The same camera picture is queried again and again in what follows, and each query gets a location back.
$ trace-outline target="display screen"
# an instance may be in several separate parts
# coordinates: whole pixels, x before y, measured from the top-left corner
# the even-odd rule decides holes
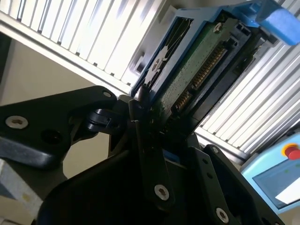
[[[253,180],[278,208],[300,200],[300,160],[286,160]]]

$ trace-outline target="green circuit board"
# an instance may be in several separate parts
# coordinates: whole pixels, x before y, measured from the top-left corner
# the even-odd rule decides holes
[[[153,106],[154,120],[164,125],[172,114],[171,108],[181,98],[206,60],[214,53],[220,43],[230,36],[237,20],[229,18],[219,32],[214,32],[216,24],[207,23],[196,38],[189,51],[176,69],[162,96]]]

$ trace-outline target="screw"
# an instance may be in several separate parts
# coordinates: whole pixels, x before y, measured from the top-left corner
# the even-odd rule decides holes
[[[163,201],[167,201],[170,197],[168,189],[161,184],[155,185],[154,192],[157,195],[157,197],[159,197]]]
[[[217,217],[225,224],[228,224],[229,223],[229,218],[226,214],[226,212],[221,209],[221,208],[216,208],[216,214],[217,214]]]
[[[28,126],[28,121],[22,116],[10,116],[5,120],[7,126],[12,129],[24,129]]]
[[[110,98],[110,97],[112,96],[110,93],[108,93],[108,92],[106,92],[106,91],[103,91],[103,94],[104,94],[106,97],[108,97],[108,98]]]
[[[214,152],[215,152],[216,154],[219,153],[219,150],[218,150],[216,147],[212,147],[212,149],[214,150]]]
[[[219,33],[220,30],[222,29],[222,27],[223,27],[223,24],[221,22],[219,22],[214,28],[214,33]]]

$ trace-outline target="circuit board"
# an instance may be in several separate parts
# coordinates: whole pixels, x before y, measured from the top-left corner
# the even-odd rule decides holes
[[[180,113],[193,91],[201,88],[201,83],[224,56],[226,49],[222,43],[228,40],[230,31],[236,24],[237,20],[228,18],[217,31],[215,23],[205,25],[176,69],[163,95],[155,102],[155,120],[164,125],[174,110]]]

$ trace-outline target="red emergency stop button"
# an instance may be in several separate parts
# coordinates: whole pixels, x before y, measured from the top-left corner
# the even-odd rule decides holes
[[[287,144],[282,149],[282,154],[287,156],[290,160],[296,160],[300,158],[300,149],[297,144]]]

